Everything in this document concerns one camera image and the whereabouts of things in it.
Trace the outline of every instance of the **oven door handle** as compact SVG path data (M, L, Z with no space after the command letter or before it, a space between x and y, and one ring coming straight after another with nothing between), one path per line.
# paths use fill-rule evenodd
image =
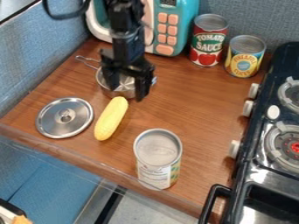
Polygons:
M198 224L206 224L210 219L212 208L214 207L215 200L218 197L230 198L232 189L223 185L213 185L205 200L203 211L199 217Z

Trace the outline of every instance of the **white can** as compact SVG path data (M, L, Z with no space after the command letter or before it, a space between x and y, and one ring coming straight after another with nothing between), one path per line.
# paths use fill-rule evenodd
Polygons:
M166 129L148 129L134 142L136 172L140 183L152 190L173 186L180 172L183 145Z

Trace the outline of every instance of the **wooden countertop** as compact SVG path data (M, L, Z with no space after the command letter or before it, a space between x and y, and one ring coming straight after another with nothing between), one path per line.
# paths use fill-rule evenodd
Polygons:
M110 99L101 93L95 70L74 57L98 59L97 52L106 46L110 47L89 39L1 119L1 134L197 216L213 184L229 185L233 160L226 157L228 146L233 139L241 138L247 124L241 116L243 103L251 83L261 81L265 68L253 78L238 79L229 75L222 64L198 67L184 54L175 58L147 54L156 65L156 86L142 102L130 101L117 131L107 141L99 142L94 139L95 121ZM35 128L38 112L48 102L67 96L91 103L93 123L83 133L67 139L40 135ZM173 131L184 147L178 182L161 192L145 189L131 178L136 177L133 142L141 132L152 128Z

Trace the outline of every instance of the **stove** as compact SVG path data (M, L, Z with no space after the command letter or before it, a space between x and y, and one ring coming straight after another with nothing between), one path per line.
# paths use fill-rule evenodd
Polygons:
M233 187L211 188L199 223L208 222L217 197L227 200L223 224L299 223L299 42L277 48L248 98L247 131L229 150Z

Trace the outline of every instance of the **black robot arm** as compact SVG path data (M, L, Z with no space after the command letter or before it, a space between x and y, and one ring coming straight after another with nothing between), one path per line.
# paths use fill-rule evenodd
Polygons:
M135 78L136 100L141 101L150 92L154 66L144 58L144 5L140 0L104 0L110 23L113 49L101 49L103 76L111 90L119 86L120 75ZM46 13L53 19L68 19L82 15L90 4L86 0L79 10L53 15L47 0L43 0Z

